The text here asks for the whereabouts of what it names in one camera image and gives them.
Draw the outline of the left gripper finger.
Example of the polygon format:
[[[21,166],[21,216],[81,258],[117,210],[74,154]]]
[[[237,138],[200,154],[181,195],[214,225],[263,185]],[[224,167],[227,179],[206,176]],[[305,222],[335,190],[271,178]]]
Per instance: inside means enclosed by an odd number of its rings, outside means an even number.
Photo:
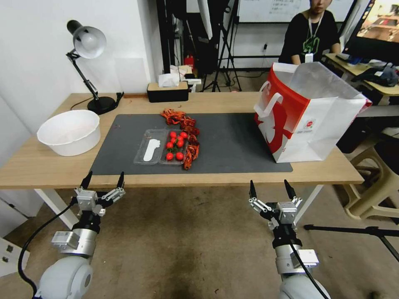
[[[88,188],[88,186],[91,182],[92,174],[93,174],[93,172],[89,171],[87,176],[84,177],[84,179],[82,180],[80,186],[78,188],[74,189],[76,195],[79,195],[81,191],[86,190]]]
[[[121,172],[116,188],[106,192],[103,195],[101,195],[100,192],[97,193],[98,198],[96,200],[96,204],[100,206],[111,206],[122,199],[126,193],[124,184],[124,172]]]

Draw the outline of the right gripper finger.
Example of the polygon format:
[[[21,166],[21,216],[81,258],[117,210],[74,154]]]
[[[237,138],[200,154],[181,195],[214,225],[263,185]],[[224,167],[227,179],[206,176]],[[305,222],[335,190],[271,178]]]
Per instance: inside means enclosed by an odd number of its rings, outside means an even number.
[[[257,198],[255,185],[252,180],[250,181],[248,202],[249,205],[263,218],[273,218],[276,214],[271,206]]]
[[[296,195],[294,188],[289,184],[289,182],[286,179],[284,180],[284,185],[286,188],[288,198],[295,205],[295,207],[299,207],[299,205],[302,202],[302,198]]]

